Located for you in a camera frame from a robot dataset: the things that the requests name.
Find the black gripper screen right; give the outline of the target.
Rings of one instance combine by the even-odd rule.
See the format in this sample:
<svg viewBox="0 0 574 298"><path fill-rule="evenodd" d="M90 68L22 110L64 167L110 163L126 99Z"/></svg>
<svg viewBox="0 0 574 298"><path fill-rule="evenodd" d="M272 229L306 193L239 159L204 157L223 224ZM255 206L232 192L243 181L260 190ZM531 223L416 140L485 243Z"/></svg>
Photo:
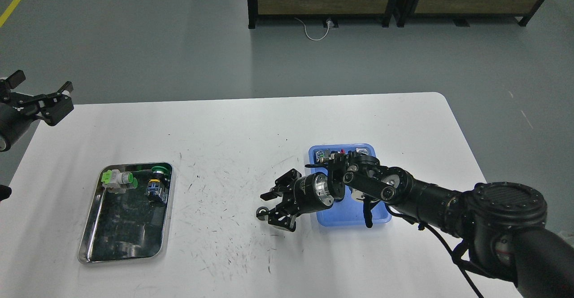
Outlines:
<svg viewBox="0 0 574 298"><path fill-rule="evenodd" d="M295 232L297 216L332 208L335 202L344 198L346 186L323 172L302 177L299 171L291 169L278 177L260 199L270 201L285 193L289 193L291 199L274 208L266 208L266 220L275 228Z"/></svg>

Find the black gripper screen left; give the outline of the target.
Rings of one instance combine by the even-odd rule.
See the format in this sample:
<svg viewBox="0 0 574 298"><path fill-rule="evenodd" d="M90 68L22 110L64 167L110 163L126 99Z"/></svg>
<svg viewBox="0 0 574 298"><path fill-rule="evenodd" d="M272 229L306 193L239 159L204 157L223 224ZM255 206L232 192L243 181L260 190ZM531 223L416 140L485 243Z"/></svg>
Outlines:
<svg viewBox="0 0 574 298"><path fill-rule="evenodd" d="M49 126L55 126L65 118L73 109L70 94L73 92L73 83L66 81L55 93L22 94L12 92L23 81L26 75L22 70L16 70L8 77L0 79L1 120L11 118L16 120L43 120Z"/></svg>

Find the black robot arm screen right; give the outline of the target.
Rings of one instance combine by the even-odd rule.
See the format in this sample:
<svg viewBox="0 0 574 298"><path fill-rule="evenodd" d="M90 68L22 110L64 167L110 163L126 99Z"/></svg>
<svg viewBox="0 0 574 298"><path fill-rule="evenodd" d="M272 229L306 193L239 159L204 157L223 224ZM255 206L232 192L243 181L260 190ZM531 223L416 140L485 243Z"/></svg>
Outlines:
<svg viewBox="0 0 574 298"><path fill-rule="evenodd" d="M445 189L356 151L332 152L308 167L326 173L302 176L291 169L260 196L281 202L258 208L256 217L293 232L297 217L332 208L350 188L361 197L367 227L372 209L383 203L392 216L428 229L473 290L468 273L512 282L525 298L573 296L573 247L547 230L547 202L530 186L479 182L465 192Z"/></svg>

